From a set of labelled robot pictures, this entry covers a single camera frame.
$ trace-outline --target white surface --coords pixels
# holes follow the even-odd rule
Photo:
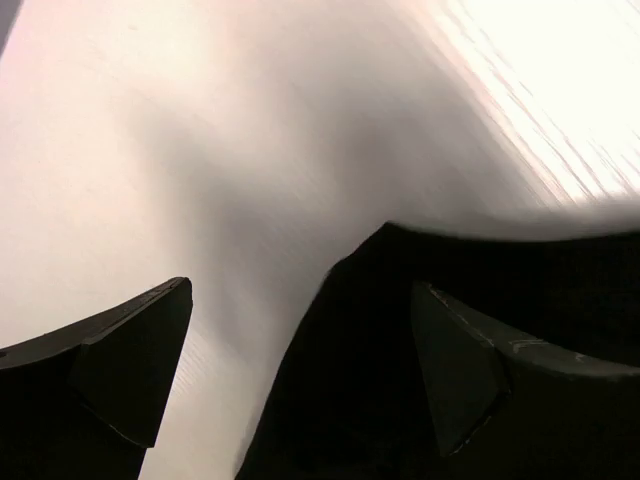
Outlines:
[[[638,225],[631,2],[416,5],[24,2],[0,59],[0,344],[191,277],[143,479],[233,477],[324,274],[383,221]]]

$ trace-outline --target black fabric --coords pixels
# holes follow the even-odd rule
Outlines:
[[[383,226],[312,302],[236,479],[447,478],[409,319],[416,280],[552,343],[640,365],[639,238],[485,242]]]

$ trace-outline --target dark object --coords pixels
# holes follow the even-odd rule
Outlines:
[[[138,478],[192,309],[175,278],[0,353],[0,478]]]
[[[454,478],[638,478],[640,368],[549,344],[424,284],[413,325]]]
[[[592,376],[578,388],[582,380],[563,373],[558,364],[554,368],[560,376],[554,377],[551,369],[538,376],[535,359],[529,366],[505,368],[502,354],[475,333],[461,332],[440,303],[423,305],[422,318],[434,323],[428,325],[430,331],[416,329],[414,335],[412,289],[420,282],[469,305],[464,308],[499,320],[505,329],[526,332],[531,336],[527,339],[544,338],[585,354],[573,354],[585,366],[605,365],[587,355],[640,366],[640,235],[494,242],[411,232],[388,224],[329,273],[282,361],[236,480],[440,480],[456,478],[457,467],[463,473],[458,478],[464,480],[492,478],[490,473],[501,478],[497,475],[514,466],[503,457],[513,453],[522,460],[527,445],[539,450],[529,463],[525,461],[531,468],[502,478],[538,480],[541,471],[553,473],[554,478],[559,473],[565,478],[625,479],[631,472],[640,478],[636,460],[629,457],[640,448],[634,430],[640,408],[632,408],[638,398],[635,383],[625,380],[612,386]],[[427,352],[433,341],[424,341],[420,335],[425,333],[454,350],[446,363],[434,365],[447,351]],[[519,354],[536,353],[534,345],[521,344]],[[533,373],[525,378],[522,372],[529,367]],[[632,371],[624,365],[616,368]],[[517,381],[512,378],[516,373],[522,375]],[[425,376],[431,382],[428,389]],[[473,380],[473,388],[471,382],[463,384],[465,377]],[[446,386],[447,378],[455,385]],[[576,383],[576,389],[567,389],[565,381]],[[573,393],[563,399],[556,390]],[[616,397],[618,393],[624,399]],[[620,400],[619,415],[618,407],[612,407],[615,398]],[[543,403],[536,406],[527,399]],[[585,410],[579,400],[585,401]],[[451,402],[449,417],[432,418],[434,402]],[[590,410],[596,404],[602,409]],[[509,405],[517,406],[521,417],[526,417],[525,410],[532,412],[522,428],[506,420],[479,428],[493,412],[496,420],[498,415],[521,418],[504,415],[511,411]],[[551,427],[538,425],[537,420],[555,415],[554,409],[558,414],[573,409],[577,416],[567,416],[566,423],[554,427],[566,426],[573,433],[582,411],[582,419],[591,423],[581,432],[592,444],[580,445],[572,454],[568,449],[583,439],[568,442],[565,436],[565,450],[550,443],[553,448],[545,451],[544,426]],[[620,415],[629,417],[624,425]],[[540,430],[535,433],[534,427]],[[527,428],[535,435],[530,436]],[[519,437],[511,445],[512,439],[505,435]],[[459,449],[476,436],[478,442]],[[529,437],[537,443],[527,444]],[[598,442],[607,438],[614,443],[600,447]],[[486,450],[481,450],[481,439],[486,439]],[[564,457],[545,471],[536,462],[551,451]],[[584,467],[572,463],[579,453],[591,455]],[[498,464],[485,465],[483,458]],[[460,463],[454,465],[454,459]],[[465,469],[472,465],[477,468],[468,474]]]
[[[22,0],[2,0],[0,2],[0,58],[9,41],[21,5]]]

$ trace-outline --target scuff mark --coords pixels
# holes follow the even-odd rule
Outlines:
[[[521,348],[530,347],[533,345],[549,345],[549,342],[534,338],[532,340],[513,340],[509,342],[513,347],[513,353],[519,353]]]
[[[442,297],[442,295],[440,295],[440,293],[438,293],[437,290],[435,290],[433,288],[433,286],[431,284],[429,284],[429,290],[431,291],[431,293],[433,294],[434,297],[436,297],[436,299],[438,299],[440,301],[440,303],[442,303],[445,307],[447,307],[447,310],[451,313],[453,313],[456,317],[458,317],[458,319],[460,319],[462,322],[464,322],[465,325],[467,325],[467,327],[469,327],[471,330],[474,331],[474,333],[476,335],[478,335],[479,337],[481,337],[485,342],[487,342],[489,345],[491,345],[492,347],[495,347],[495,345],[493,344],[493,341],[488,338],[487,336],[485,336],[480,330],[478,330],[477,328],[475,328],[473,325],[471,325],[466,318],[464,318],[462,315],[460,315],[458,312],[456,312],[454,309],[452,309],[449,304],[447,303],[446,299],[444,297]]]
[[[484,427],[487,426],[487,424],[489,423],[489,421],[491,420],[492,416],[491,415],[487,415],[487,418],[485,418],[484,422],[482,422],[482,425],[479,425],[478,427],[475,428],[475,430],[473,430],[469,436],[467,437],[467,439],[462,442],[462,444],[456,448],[453,452],[451,452],[449,455],[455,455],[456,453],[458,453],[460,450],[462,450],[464,447],[466,447],[467,445],[469,445],[469,442],[471,442],[471,439],[473,438],[473,436],[478,433],[478,431]]]

